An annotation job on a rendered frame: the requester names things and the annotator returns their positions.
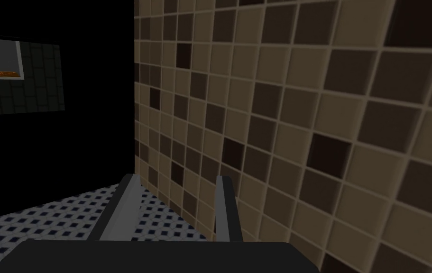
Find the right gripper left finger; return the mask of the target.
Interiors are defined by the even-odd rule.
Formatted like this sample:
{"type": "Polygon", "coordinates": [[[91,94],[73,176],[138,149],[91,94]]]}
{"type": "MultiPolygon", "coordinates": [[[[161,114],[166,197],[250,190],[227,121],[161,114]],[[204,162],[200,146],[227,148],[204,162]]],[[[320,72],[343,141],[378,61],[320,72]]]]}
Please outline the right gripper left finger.
{"type": "Polygon", "coordinates": [[[126,174],[103,210],[88,241],[130,241],[138,224],[142,187],[140,176],[126,174]]]}

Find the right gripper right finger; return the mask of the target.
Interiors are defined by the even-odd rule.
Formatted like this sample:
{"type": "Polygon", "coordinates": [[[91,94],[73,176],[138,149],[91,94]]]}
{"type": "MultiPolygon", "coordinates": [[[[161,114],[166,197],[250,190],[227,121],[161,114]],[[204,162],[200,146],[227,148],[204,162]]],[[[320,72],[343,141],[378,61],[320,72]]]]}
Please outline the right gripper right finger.
{"type": "Polygon", "coordinates": [[[233,183],[229,176],[217,176],[214,215],[216,241],[243,241],[233,183]]]}

